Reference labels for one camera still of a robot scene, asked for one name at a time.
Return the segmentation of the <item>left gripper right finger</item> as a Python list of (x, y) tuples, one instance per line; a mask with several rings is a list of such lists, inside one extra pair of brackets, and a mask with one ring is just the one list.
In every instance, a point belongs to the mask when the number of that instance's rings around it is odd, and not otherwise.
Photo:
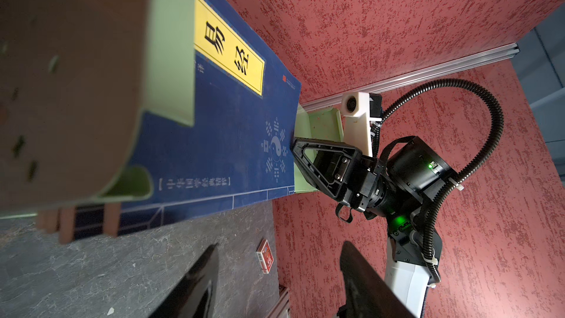
[(343, 244), (340, 270), (346, 294), (340, 317), (413, 317), (350, 241)]

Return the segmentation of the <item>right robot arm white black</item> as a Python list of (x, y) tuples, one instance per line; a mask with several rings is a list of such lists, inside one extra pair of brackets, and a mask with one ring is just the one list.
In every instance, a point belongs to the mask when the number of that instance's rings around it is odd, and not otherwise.
[(443, 243), (425, 233), (433, 198), (454, 175), (451, 167), (417, 136), (399, 138), (378, 158), (352, 145), (312, 138), (292, 144), (295, 164), (316, 190), (343, 209), (387, 222), (385, 283), (410, 313), (423, 317), (429, 289), (439, 283)]

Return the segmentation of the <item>green wooden two-tier shelf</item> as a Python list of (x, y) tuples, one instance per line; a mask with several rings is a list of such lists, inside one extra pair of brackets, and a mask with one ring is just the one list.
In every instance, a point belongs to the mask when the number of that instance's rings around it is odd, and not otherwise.
[(195, 0), (1, 0), (1, 213), (141, 201), (151, 113), (195, 122)]

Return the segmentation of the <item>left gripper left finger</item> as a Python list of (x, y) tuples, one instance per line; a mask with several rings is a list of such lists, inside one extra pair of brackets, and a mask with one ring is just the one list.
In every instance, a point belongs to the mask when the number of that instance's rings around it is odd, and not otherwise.
[(219, 277), (218, 244), (211, 244), (149, 317), (212, 317)]

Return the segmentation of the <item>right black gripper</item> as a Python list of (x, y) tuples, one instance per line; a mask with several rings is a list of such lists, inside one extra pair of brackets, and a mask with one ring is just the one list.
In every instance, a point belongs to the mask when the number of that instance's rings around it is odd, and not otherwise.
[(306, 181), (332, 199), (339, 209), (362, 213), (371, 220), (410, 219), (422, 207), (422, 200), (391, 179), (385, 166), (363, 157), (357, 147), (336, 141), (294, 138), (294, 163)]

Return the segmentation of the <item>blue book Yijing yellow label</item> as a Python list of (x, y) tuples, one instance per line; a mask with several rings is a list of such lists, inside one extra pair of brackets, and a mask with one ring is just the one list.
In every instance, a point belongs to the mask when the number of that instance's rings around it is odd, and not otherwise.
[(195, 0), (195, 122), (146, 113), (130, 159), (152, 194), (118, 231), (142, 231), (294, 194), (301, 84), (226, 0)]

